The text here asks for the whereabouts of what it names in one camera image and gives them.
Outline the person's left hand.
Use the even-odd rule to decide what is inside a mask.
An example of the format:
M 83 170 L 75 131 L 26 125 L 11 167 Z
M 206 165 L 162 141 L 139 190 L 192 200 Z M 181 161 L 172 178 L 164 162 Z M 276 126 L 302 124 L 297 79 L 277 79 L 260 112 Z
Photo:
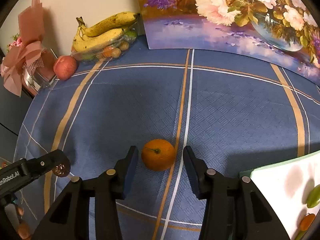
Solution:
M 17 233 L 19 237 L 23 240 L 31 240 L 32 234 L 29 225 L 22 219 L 24 215 L 24 210 L 19 207 L 18 205 L 16 207 L 16 212 L 18 216 L 18 228 L 17 228 Z

